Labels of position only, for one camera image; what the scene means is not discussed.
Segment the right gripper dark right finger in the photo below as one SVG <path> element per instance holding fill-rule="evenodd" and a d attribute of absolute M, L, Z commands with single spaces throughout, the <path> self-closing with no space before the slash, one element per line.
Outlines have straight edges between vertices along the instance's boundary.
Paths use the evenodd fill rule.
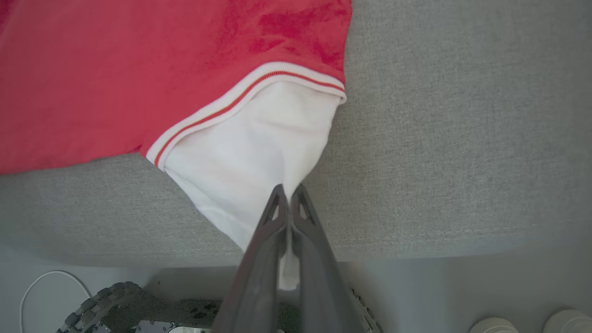
<path fill-rule="evenodd" d="M 300 263 L 300 305 L 304 333 L 363 333 L 319 216 L 300 184 L 290 199 L 292 248 Z"/>

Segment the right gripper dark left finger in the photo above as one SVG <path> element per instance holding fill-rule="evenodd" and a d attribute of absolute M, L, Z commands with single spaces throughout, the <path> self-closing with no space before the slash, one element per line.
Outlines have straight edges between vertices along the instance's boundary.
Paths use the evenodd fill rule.
<path fill-rule="evenodd" d="M 283 186 L 271 192 L 213 324 L 214 333 L 275 333 L 280 259 L 287 249 L 288 201 Z"/>

